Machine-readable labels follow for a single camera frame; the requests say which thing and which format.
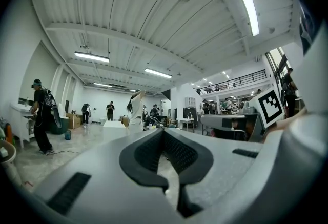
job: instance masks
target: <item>fluorescent light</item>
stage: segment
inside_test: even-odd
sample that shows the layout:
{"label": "fluorescent light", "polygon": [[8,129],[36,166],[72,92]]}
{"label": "fluorescent light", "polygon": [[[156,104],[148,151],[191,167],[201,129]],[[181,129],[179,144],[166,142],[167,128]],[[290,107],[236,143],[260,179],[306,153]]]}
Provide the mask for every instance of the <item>fluorescent light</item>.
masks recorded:
{"label": "fluorescent light", "polygon": [[94,55],[94,54],[80,53],[80,52],[75,52],[74,54],[78,57],[93,59],[93,60],[109,63],[108,57],[103,57],[103,56]]}
{"label": "fluorescent light", "polygon": [[112,87],[110,85],[104,85],[104,84],[99,84],[99,83],[93,83],[94,85],[97,85],[97,86],[103,86],[103,87]]}
{"label": "fluorescent light", "polygon": [[156,75],[160,75],[160,76],[163,76],[163,77],[165,77],[165,78],[172,78],[171,75],[163,74],[163,73],[160,73],[160,72],[158,72],[158,71],[155,71],[155,70],[152,70],[152,69],[149,69],[149,68],[146,68],[146,69],[145,69],[145,72],[147,72],[147,73],[152,73],[152,74],[156,74]]}
{"label": "fluorescent light", "polygon": [[242,0],[244,2],[244,5],[246,7],[247,15],[250,20],[251,28],[252,28],[252,35],[256,36],[259,34],[259,28],[258,28],[258,21],[257,21],[257,15],[256,10],[254,6],[253,0]]}

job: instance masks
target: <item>cable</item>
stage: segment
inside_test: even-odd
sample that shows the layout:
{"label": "cable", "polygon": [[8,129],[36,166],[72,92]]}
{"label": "cable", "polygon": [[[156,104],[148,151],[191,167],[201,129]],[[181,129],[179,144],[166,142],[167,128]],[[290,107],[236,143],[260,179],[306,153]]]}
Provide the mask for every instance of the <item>cable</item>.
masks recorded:
{"label": "cable", "polygon": [[73,151],[59,151],[57,153],[49,153],[49,155],[56,155],[56,154],[59,154],[59,153],[68,153],[68,152],[71,152],[71,153],[74,153],[74,154],[81,154],[81,152],[73,152]]}

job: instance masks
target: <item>black slot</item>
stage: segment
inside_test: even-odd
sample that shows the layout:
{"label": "black slot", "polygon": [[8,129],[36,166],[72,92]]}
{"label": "black slot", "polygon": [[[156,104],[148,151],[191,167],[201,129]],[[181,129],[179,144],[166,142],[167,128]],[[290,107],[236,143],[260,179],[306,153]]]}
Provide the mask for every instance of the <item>black slot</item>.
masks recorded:
{"label": "black slot", "polygon": [[251,157],[251,158],[256,158],[258,155],[258,152],[249,151],[249,150],[245,150],[245,149],[239,149],[239,148],[233,150],[232,153],[238,154],[241,156]]}
{"label": "black slot", "polygon": [[66,215],[90,178],[90,175],[75,173],[49,200],[48,206],[58,213]]}

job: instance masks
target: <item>balcony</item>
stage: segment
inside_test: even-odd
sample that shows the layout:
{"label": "balcony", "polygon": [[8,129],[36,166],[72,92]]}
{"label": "balcony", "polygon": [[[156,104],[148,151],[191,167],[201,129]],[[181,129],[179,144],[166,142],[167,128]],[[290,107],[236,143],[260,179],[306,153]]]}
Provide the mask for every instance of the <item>balcony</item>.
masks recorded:
{"label": "balcony", "polygon": [[241,86],[245,86],[247,84],[255,83],[261,80],[267,79],[267,74],[265,73],[265,69],[248,74],[245,76],[241,76],[238,78],[234,78],[228,81],[224,81],[218,84],[210,85],[203,88],[196,89],[196,92],[199,95],[214,93],[214,92],[221,92],[227,89],[235,89]]}

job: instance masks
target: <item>backpack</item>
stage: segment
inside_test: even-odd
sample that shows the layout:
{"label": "backpack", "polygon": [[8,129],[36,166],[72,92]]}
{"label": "backpack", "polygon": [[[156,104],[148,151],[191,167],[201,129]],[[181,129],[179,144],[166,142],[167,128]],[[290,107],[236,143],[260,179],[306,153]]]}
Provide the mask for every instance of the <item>backpack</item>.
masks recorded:
{"label": "backpack", "polygon": [[82,113],[85,113],[87,111],[87,109],[88,109],[88,106],[86,104],[84,104],[82,106]]}
{"label": "backpack", "polygon": [[58,128],[62,128],[62,121],[57,107],[55,98],[49,89],[44,89],[45,98],[42,105],[41,116],[44,118],[53,119],[53,122]]}

